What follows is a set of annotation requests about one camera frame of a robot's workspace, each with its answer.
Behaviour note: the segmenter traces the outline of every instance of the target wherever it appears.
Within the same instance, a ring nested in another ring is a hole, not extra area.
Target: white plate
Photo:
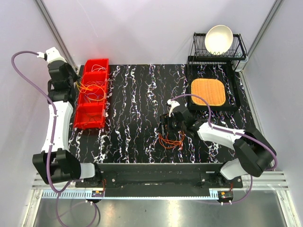
[[[217,25],[206,34],[205,47],[211,54],[220,55],[229,50],[232,41],[231,29],[224,25]]]

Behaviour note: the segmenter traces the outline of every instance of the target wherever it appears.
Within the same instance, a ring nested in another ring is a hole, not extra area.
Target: red container
[[[83,74],[91,72],[109,72],[108,59],[88,60],[84,66]]]
[[[76,110],[74,128],[103,128],[106,116],[105,105],[106,102],[87,106],[79,105]]]
[[[103,128],[109,78],[108,59],[88,60],[84,66],[74,128]]]

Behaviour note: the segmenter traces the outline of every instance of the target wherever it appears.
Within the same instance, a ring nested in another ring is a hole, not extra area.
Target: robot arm
[[[239,135],[246,134],[255,138],[276,155],[274,149],[256,128],[236,130],[214,124],[209,125],[205,120],[195,119],[184,105],[170,100],[168,104],[171,106],[169,114],[160,117],[160,133],[165,135],[169,131],[182,130],[191,137],[218,143],[235,150],[238,158],[228,161],[221,167],[220,174],[225,179],[232,180],[245,174],[259,177],[273,161],[272,155],[262,146]]]
[[[100,181],[101,179],[94,179],[95,176],[100,176],[98,166],[92,163],[80,163],[70,153],[68,147],[69,125],[76,99],[74,82],[78,76],[54,47],[47,50],[45,54],[40,52],[38,57],[44,58],[48,62],[51,76],[48,81],[48,96],[57,110],[50,164],[52,182],[59,183],[78,179]],[[33,155],[33,164],[46,184],[49,184],[46,175],[46,157],[51,145],[53,122],[54,111],[52,105],[49,104],[49,123],[45,143],[41,153]]]

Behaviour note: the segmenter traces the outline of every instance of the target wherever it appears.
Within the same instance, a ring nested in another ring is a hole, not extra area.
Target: marble pattern
[[[231,149],[187,136],[182,148],[165,149],[159,144],[156,132],[159,116],[167,113],[168,99],[186,93],[185,69],[185,65],[111,65],[106,127],[73,129],[73,114],[69,134],[71,153],[81,162],[98,163],[194,163],[234,159]],[[205,70],[212,72],[208,78],[220,79],[225,84],[229,103],[234,105],[222,66],[200,65],[198,77],[205,77]],[[236,113],[212,112],[212,123],[245,129],[254,126],[254,122],[239,76],[236,84],[240,91],[240,109]],[[193,114],[208,117],[205,111]]]

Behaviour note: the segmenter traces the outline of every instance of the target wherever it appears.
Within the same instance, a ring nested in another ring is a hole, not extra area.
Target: wall
[[[186,63],[194,32],[227,25],[247,49],[274,0],[44,0],[77,64]]]
[[[56,46],[32,0],[5,0],[0,8],[0,222],[19,226],[36,170],[32,155],[39,153],[48,124],[48,105],[12,68],[11,56],[22,50],[45,51]],[[19,69],[44,90],[47,64],[34,55],[16,59]]]
[[[303,1],[284,1],[244,73],[303,222]]]

